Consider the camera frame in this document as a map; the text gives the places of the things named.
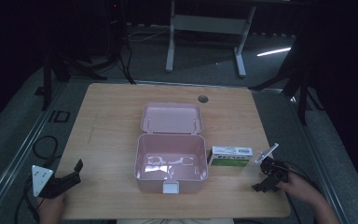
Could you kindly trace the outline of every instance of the pink plastic box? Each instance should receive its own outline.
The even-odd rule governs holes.
[[[149,103],[142,118],[134,174],[145,192],[194,193],[208,176],[200,107]]]

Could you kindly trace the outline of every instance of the light strip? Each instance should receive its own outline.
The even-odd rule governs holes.
[[[257,57],[264,56],[264,55],[269,55],[269,54],[274,54],[274,53],[285,52],[285,51],[289,51],[289,50],[290,50],[290,48],[275,49],[275,50],[272,50],[272,51],[267,51],[267,52],[264,52],[264,53],[261,53],[261,54],[257,54]]]

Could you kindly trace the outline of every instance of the open lid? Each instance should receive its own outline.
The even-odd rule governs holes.
[[[193,104],[148,103],[141,128],[145,133],[200,133],[200,107]]]

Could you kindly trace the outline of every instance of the dark background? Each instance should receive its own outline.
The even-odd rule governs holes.
[[[196,7],[194,1],[177,1],[177,11],[246,18],[242,12],[249,7],[216,7],[214,2],[205,2],[200,1]],[[296,36],[294,48],[299,50],[294,58],[304,58],[310,64],[310,85],[316,89],[358,171],[358,2],[319,1],[318,6],[323,7],[295,3],[259,4],[251,32]],[[170,1],[129,0],[126,6],[126,21],[132,25],[169,24]],[[97,11],[94,15],[105,15],[97,7],[93,10]],[[81,20],[82,13],[75,11],[69,0],[0,0],[0,112],[22,83],[41,67],[41,36],[48,34],[76,59],[88,59],[86,49],[92,44],[85,42],[85,35],[90,33],[81,32],[88,27]],[[102,21],[99,18],[96,22],[103,25]]]

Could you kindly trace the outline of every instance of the person's arm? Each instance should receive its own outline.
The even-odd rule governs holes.
[[[36,198],[38,204],[39,224],[57,224],[61,220],[65,194],[53,199]]]
[[[277,187],[310,204],[318,224],[339,223],[336,213],[324,196],[302,177],[289,173],[289,183],[281,181]]]

